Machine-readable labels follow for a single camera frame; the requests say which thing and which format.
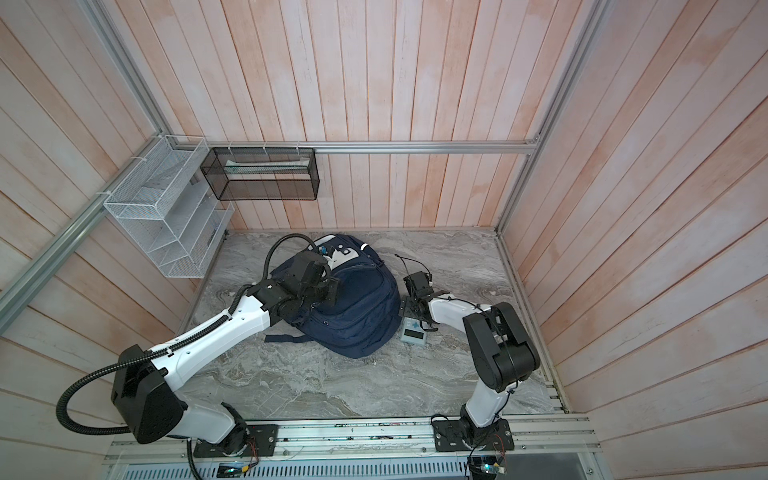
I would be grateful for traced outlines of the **navy blue student backpack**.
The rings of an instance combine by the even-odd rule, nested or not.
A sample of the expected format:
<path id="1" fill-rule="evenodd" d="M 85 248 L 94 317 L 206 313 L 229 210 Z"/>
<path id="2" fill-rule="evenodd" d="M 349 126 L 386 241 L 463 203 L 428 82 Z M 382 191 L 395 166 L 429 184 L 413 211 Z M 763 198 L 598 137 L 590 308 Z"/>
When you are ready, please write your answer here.
<path id="1" fill-rule="evenodd" d="M 267 343 L 319 345 L 348 358 L 371 355 L 385 345 L 400 324 L 400 294 L 397 282 L 373 247 L 346 234 L 328 234 L 314 241 L 330 241 L 343 253 L 342 262 L 331 270 L 339 279 L 333 307 L 320 305 L 308 314 L 286 323 L 300 336 L 268 335 Z"/>

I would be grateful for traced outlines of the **light green calculator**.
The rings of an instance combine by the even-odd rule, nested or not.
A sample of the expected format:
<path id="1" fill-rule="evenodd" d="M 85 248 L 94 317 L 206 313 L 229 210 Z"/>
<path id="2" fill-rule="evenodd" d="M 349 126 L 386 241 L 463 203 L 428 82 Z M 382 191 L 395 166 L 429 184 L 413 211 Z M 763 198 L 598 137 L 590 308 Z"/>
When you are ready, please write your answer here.
<path id="1" fill-rule="evenodd" d="M 401 341 L 404 343 L 425 346 L 427 332 L 422 328 L 421 322 L 411 317 L 404 317 L 401 330 Z"/>

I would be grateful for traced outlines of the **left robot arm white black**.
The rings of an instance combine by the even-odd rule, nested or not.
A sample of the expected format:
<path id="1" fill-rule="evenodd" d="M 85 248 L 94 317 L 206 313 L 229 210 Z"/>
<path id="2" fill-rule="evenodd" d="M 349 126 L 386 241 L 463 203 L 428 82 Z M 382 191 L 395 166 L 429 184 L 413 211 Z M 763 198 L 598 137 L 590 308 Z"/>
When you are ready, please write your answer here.
<path id="1" fill-rule="evenodd" d="M 147 351 L 123 351 L 119 359 L 128 365 L 115 374 L 112 402 L 135 440 L 197 439 L 228 456 L 241 453 L 250 433 L 234 407 L 187 398 L 181 388 L 212 360 L 300 308 L 334 303 L 337 290 L 331 257 L 302 251 L 286 270 L 242 286 L 218 316 Z"/>

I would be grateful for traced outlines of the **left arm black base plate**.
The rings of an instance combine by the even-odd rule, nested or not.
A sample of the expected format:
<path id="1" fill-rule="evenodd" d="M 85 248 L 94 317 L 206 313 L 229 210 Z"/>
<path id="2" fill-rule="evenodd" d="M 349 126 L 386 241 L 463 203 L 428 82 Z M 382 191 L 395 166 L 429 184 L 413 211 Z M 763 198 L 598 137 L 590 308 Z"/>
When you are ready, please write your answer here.
<path id="1" fill-rule="evenodd" d="M 271 457 L 278 439 L 277 424 L 249 424 L 246 429 L 235 429 L 219 444 L 198 441 L 193 448 L 196 458 L 215 457 Z"/>

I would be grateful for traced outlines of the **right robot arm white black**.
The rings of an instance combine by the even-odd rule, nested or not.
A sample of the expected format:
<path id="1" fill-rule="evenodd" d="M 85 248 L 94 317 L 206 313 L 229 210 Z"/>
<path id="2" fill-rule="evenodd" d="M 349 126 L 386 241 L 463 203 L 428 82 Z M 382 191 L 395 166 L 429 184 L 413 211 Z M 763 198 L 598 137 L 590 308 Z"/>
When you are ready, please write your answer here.
<path id="1" fill-rule="evenodd" d="M 404 277 L 401 314 L 425 332 L 448 326 L 463 332 L 478 382 L 460 421 L 472 434 L 501 419 L 509 397 L 541 365 L 540 355 L 515 308 L 508 302 L 481 305 L 433 288 L 429 272 Z"/>

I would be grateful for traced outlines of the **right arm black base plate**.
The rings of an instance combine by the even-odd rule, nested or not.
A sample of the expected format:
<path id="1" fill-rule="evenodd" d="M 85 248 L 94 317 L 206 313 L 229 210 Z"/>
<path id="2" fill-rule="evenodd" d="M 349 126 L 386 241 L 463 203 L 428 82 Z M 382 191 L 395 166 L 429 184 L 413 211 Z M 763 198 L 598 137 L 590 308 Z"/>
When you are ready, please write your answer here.
<path id="1" fill-rule="evenodd" d="M 509 424 L 498 419 L 486 427 L 476 427 L 467 419 L 432 419 L 434 446 L 438 452 L 512 451 L 514 441 Z"/>

